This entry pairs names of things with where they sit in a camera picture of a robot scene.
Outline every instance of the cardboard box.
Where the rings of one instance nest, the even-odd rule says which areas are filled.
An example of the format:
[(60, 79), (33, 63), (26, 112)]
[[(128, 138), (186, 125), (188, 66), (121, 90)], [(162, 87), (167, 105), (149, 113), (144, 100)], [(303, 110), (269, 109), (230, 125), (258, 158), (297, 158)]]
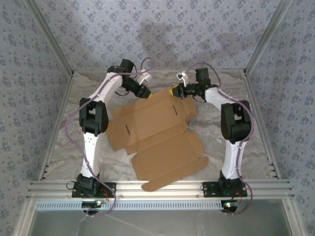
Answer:
[(112, 111), (106, 135), (113, 150), (137, 152), (131, 163), (145, 191), (154, 191), (206, 167), (204, 147), (186, 121), (198, 115), (191, 97), (183, 100), (169, 88)]

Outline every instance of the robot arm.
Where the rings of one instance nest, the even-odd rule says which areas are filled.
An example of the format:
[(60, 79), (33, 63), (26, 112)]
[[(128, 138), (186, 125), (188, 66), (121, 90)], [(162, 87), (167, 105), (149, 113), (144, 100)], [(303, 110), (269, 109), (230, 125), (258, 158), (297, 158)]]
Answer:
[[(107, 70), (106, 77), (98, 89), (88, 98), (80, 100), (80, 106), (85, 104), (91, 98), (97, 97), (87, 106), (80, 110), (79, 122), (84, 132), (85, 155), (93, 173), (99, 177), (99, 160), (95, 157), (100, 148), (105, 131), (109, 124), (106, 106), (113, 96), (114, 92), (122, 86), (126, 91), (133, 92), (137, 97), (150, 98), (152, 96), (150, 90), (142, 84), (129, 77), (129, 75), (117, 75), (119, 73), (131, 73), (134, 64), (123, 59), (120, 66), (111, 66)], [(75, 184), (76, 191), (79, 190), (83, 194), (96, 196), (100, 190), (100, 184), (93, 178), (87, 163), (83, 161), (81, 173), (77, 177)]]
[[(181, 98), (185, 98), (188, 95), (198, 95), (204, 101), (212, 103), (221, 111), (221, 132), (225, 139), (225, 159), (223, 168), (220, 172), (219, 181), (216, 184), (217, 189), (212, 189), (211, 195), (213, 195), (213, 197), (218, 197), (218, 194), (214, 194), (214, 192), (219, 192), (221, 196), (233, 196), (236, 190), (242, 194), (244, 193), (244, 191), (242, 191), (244, 185), (239, 180), (236, 166), (241, 166), (243, 151), (247, 142), (242, 143), (238, 165), (236, 165), (236, 160), (239, 144), (248, 136), (251, 130), (249, 114), (244, 111), (242, 106), (219, 94), (218, 86), (211, 84), (207, 68), (196, 69), (195, 74), (197, 83), (187, 84), (186, 79), (185, 84), (178, 84), (178, 86), (171, 89), (170, 92), (174, 96)], [(248, 109), (250, 108), (248, 101), (243, 100), (240, 102)]]

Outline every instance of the marble surface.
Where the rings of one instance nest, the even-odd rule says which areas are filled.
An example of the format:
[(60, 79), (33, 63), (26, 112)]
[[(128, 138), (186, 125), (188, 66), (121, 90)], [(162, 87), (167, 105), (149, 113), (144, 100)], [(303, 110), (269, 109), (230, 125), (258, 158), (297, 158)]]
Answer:
[[(176, 72), (152, 72), (153, 80), (148, 84), (151, 91), (158, 91), (178, 83)], [(220, 72), (222, 90), (237, 99), (248, 99), (246, 88), (239, 71)], [(100, 85), (105, 73), (74, 74), (74, 82), (66, 105), (58, 138), (49, 167), (46, 169), (46, 179), (75, 179), (82, 166), (82, 153), (79, 148), (67, 139), (64, 125), (70, 114), (78, 108), (82, 97), (88, 97)], [(189, 74), (194, 80), (194, 73)], [(218, 83), (214, 74), (210, 73), (212, 83)], [(125, 93), (123, 88), (118, 92)], [(133, 94), (127, 96), (114, 95), (108, 104), (112, 110), (125, 105), (137, 98)], [(189, 121), (189, 130), (195, 131), (201, 139), (205, 152), (203, 156), (209, 157), (207, 167), (199, 172), (183, 178), (184, 180), (213, 180), (219, 177), (219, 171), (224, 163), (225, 140), (220, 129), (221, 113), (210, 103), (195, 102), (199, 116)], [(256, 122), (253, 136), (248, 141), (242, 161), (242, 175), (245, 179), (266, 179), (269, 175), (268, 159), (264, 151)], [(69, 135), (82, 147), (84, 145), (83, 133), (79, 126), (78, 115), (68, 126)], [(101, 179), (111, 180), (136, 180), (136, 175), (131, 165), (131, 158), (124, 149), (114, 152), (110, 147), (106, 135), (102, 137), (103, 146), (97, 156), (100, 158)]]

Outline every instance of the vent grille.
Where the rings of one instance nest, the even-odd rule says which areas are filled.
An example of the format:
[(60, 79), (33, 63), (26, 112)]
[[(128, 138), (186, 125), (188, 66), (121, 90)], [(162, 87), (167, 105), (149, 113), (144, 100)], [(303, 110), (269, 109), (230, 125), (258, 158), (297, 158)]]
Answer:
[[(41, 201), (37, 210), (82, 210), (81, 201)], [(113, 202), (103, 203), (101, 210), (109, 209)], [(114, 210), (212, 210), (222, 209), (220, 200), (207, 201), (121, 201)]]

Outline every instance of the floral wallpaper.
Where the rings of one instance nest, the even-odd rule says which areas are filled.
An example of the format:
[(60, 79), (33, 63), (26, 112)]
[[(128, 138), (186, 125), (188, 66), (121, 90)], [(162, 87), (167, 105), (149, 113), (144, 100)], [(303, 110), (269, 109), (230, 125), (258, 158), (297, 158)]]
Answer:
[(282, 177), (315, 235), (315, 2), (294, 0), (250, 78)]
[(0, 1), (0, 235), (36, 180), (68, 76), (22, 0)]
[(278, 0), (36, 0), (74, 70), (244, 68)]

